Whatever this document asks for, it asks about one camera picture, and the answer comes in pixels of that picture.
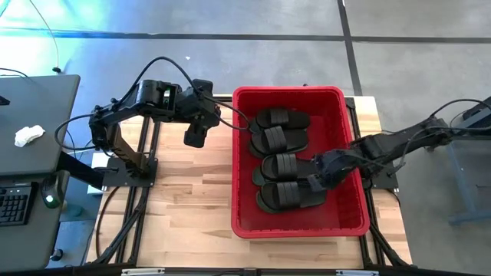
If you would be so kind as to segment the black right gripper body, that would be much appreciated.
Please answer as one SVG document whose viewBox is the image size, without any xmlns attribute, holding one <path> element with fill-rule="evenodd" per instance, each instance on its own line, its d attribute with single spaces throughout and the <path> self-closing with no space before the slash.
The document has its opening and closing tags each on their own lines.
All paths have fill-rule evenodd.
<svg viewBox="0 0 491 276">
<path fill-rule="evenodd" d="M 336 188 L 360 163 L 350 150 L 344 149 L 316 154 L 312 161 L 317 169 L 315 174 L 323 178 L 326 190 Z"/>
</svg>

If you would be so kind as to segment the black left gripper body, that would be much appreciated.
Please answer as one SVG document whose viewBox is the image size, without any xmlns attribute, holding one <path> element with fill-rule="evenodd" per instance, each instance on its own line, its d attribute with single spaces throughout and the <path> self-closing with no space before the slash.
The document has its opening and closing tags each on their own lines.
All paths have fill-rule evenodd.
<svg viewBox="0 0 491 276">
<path fill-rule="evenodd" d="M 197 122 L 204 127 L 219 125 L 220 111 L 213 101 L 213 94 L 209 90 L 193 88 L 181 91 L 176 95 L 176 121 Z"/>
</svg>

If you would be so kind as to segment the black rubber slide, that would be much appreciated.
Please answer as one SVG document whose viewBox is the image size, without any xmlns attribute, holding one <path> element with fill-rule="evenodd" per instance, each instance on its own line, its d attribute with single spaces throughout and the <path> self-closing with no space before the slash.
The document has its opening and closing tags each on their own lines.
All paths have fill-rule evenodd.
<svg viewBox="0 0 491 276">
<path fill-rule="evenodd" d="M 306 129 L 310 126 L 310 116 L 301 111 L 285 107 L 272 107 L 260 110 L 250 125 L 253 133 L 271 127 L 282 127 L 284 130 Z"/>
<path fill-rule="evenodd" d="M 263 158 L 280 153 L 297 153 L 308 147 L 309 138 L 305 130 L 284 130 L 274 126 L 252 134 L 249 151 Z"/>
<path fill-rule="evenodd" d="M 272 207 L 295 207 L 300 203 L 300 191 L 312 192 L 306 182 L 267 182 L 261 186 L 262 198 Z"/>
<path fill-rule="evenodd" d="M 271 181 L 305 179 L 317 169 L 310 159 L 300 159 L 294 153 L 267 156 L 260 166 L 262 176 Z"/>
</svg>

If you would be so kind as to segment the red plastic bin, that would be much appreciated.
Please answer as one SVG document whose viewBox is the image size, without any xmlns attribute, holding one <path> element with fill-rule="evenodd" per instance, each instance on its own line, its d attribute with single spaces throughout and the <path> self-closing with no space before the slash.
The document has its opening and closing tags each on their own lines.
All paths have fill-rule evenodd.
<svg viewBox="0 0 491 276">
<path fill-rule="evenodd" d="M 352 140 L 344 95 L 336 87 L 239 87 L 232 95 L 233 106 L 247 117 L 266 107 L 290 107 L 304 111 L 313 121 L 307 129 L 310 142 L 302 157 L 341 149 Z M 248 143 L 251 136 L 232 133 L 231 227 L 240 238 L 297 238 L 360 236 L 370 219 L 358 172 L 350 174 L 317 207 L 268 214 L 256 203 L 259 187 L 252 172 L 260 164 Z"/>
</svg>

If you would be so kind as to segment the white box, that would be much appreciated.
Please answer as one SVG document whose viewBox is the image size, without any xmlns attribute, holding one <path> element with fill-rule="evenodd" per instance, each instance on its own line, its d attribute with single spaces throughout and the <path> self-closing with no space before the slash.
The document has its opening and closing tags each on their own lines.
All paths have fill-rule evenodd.
<svg viewBox="0 0 491 276">
<path fill-rule="evenodd" d="M 95 169 L 97 167 L 106 167 L 108 164 L 109 156 L 104 153 L 94 153 L 91 160 L 91 168 Z M 87 187 L 88 195 L 102 195 L 107 191 L 106 186 L 102 186 L 101 189 L 94 188 L 93 186 Z"/>
</svg>

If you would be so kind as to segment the black computer mouse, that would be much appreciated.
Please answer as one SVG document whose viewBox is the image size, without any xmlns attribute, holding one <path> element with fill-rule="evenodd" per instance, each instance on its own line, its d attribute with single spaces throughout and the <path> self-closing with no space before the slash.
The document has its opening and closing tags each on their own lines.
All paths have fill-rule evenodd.
<svg viewBox="0 0 491 276">
<path fill-rule="evenodd" d="M 44 205 L 49 209 L 64 208 L 65 190 L 70 173 L 67 170 L 53 172 L 43 179 L 40 192 Z"/>
</svg>

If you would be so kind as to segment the grey desk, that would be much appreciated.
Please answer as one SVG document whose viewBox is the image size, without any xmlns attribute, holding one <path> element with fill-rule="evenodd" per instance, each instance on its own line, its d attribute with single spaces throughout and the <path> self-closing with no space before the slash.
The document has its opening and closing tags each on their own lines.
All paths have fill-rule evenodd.
<svg viewBox="0 0 491 276">
<path fill-rule="evenodd" d="M 77 75 L 0 78 L 0 184 L 38 185 L 27 225 L 0 227 L 0 274 L 43 269 L 58 233 L 61 209 L 49 209 L 40 184 L 57 169 L 62 152 L 54 131 L 71 116 L 80 83 Z M 15 133 L 41 126 L 45 133 L 24 147 L 15 146 Z"/>
</svg>

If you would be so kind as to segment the white crumpled cloth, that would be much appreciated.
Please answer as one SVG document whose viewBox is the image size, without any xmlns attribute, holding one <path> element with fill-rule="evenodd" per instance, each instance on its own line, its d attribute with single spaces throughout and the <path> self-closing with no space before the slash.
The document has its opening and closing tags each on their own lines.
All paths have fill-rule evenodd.
<svg viewBox="0 0 491 276">
<path fill-rule="evenodd" d="M 43 136 L 44 133 L 45 130 L 39 125 L 25 126 L 15 133 L 15 146 L 24 147 L 33 140 Z"/>
</svg>

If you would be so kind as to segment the black keyboard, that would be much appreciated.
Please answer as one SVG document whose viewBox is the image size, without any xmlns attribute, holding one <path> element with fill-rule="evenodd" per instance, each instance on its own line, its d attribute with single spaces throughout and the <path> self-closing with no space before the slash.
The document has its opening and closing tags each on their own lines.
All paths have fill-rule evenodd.
<svg viewBox="0 0 491 276">
<path fill-rule="evenodd" d="M 0 184 L 0 227 L 28 224 L 37 187 L 34 182 Z"/>
</svg>

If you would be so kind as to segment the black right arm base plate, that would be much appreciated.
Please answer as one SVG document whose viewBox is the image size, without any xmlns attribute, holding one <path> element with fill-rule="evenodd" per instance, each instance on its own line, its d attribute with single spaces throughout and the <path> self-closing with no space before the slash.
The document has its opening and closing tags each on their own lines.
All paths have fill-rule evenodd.
<svg viewBox="0 0 491 276">
<path fill-rule="evenodd" d="M 398 190 L 399 183 L 395 174 L 390 174 L 394 169 L 393 163 L 388 163 L 387 168 L 382 169 L 378 174 L 371 178 L 362 177 L 363 187 L 365 189 L 383 189 L 383 190 Z"/>
</svg>

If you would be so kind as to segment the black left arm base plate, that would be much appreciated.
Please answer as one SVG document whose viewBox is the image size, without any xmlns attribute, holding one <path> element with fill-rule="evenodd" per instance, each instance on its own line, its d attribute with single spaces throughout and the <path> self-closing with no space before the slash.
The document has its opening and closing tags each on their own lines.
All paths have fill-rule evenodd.
<svg viewBox="0 0 491 276">
<path fill-rule="evenodd" d="M 145 172 L 131 169 L 119 158 L 111 157 L 104 172 L 103 186 L 106 187 L 151 187 L 155 183 L 158 159 L 151 159 L 146 164 Z"/>
</svg>

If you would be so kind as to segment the grey desk frame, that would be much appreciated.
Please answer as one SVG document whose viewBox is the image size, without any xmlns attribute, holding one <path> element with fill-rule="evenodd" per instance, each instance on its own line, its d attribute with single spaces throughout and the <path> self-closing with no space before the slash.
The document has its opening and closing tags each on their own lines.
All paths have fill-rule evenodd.
<svg viewBox="0 0 491 276">
<path fill-rule="evenodd" d="M 450 225 L 491 220 L 491 97 L 471 99 L 475 106 L 458 113 L 462 118 L 451 127 L 484 127 L 477 136 L 456 138 L 447 146 L 464 211 L 449 217 Z"/>
</svg>

